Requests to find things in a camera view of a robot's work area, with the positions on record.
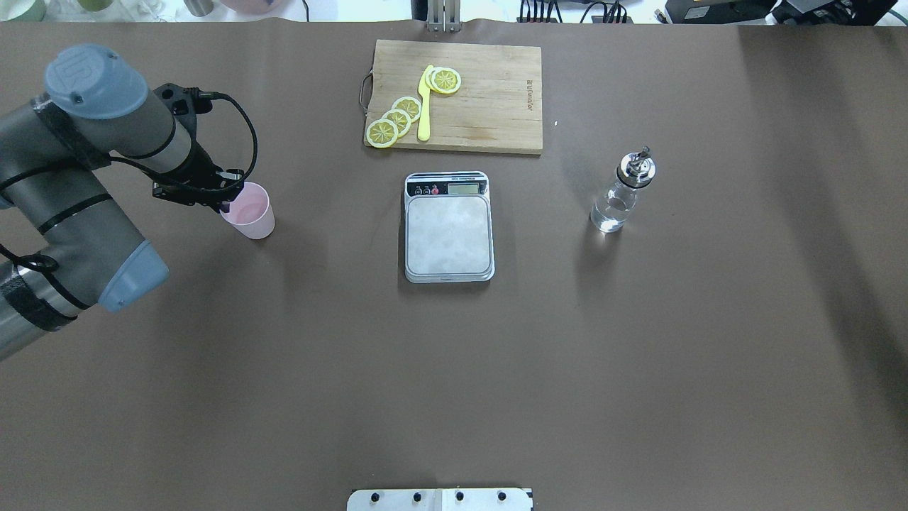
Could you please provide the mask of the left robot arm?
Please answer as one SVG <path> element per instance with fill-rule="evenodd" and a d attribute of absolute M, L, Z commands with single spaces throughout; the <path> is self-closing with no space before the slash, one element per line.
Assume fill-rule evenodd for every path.
<path fill-rule="evenodd" d="M 80 43 L 59 52 L 43 91 L 2 117 L 2 207 L 45 239 L 16 255 L 2 248 L 2 357 L 58 332 L 94 305 L 117 312 L 159 287 L 169 270 L 95 171 L 132 166 L 153 196 L 226 212 L 254 169 L 214 164 L 196 117 L 221 92 L 152 89 L 117 52 Z"/>

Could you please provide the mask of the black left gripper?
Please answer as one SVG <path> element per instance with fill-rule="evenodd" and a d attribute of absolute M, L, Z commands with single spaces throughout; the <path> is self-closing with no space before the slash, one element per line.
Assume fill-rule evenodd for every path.
<path fill-rule="evenodd" d="M 155 199 L 181 204 L 205 206 L 214 212 L 231 212 L 231 204 L 245 185 L 240 169 L 195 172 L 184 183 L 162 183 L 156 179 L 152 196 Z"/>

